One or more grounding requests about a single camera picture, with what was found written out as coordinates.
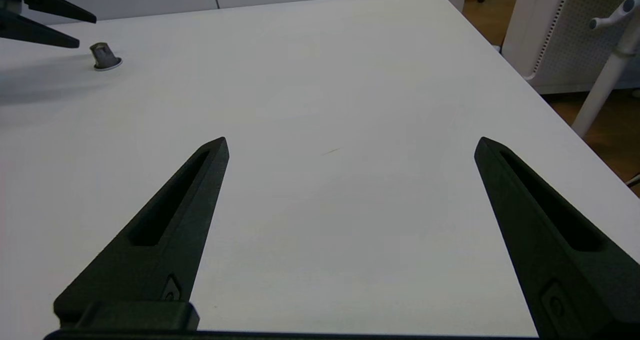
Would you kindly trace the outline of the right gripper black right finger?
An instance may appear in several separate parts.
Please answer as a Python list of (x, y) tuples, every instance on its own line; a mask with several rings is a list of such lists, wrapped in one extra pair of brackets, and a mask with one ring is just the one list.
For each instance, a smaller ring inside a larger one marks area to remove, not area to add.
[(638, 339), (639, 264), (507, 146), (474, 160), (538, 335)]

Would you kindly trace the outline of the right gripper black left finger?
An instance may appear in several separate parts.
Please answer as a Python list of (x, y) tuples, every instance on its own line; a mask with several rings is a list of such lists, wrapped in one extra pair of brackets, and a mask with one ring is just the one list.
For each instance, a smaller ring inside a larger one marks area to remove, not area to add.
[(229, 161), (200, 146), (54, 301), (61, 329), (195, 330), (190, 295)]

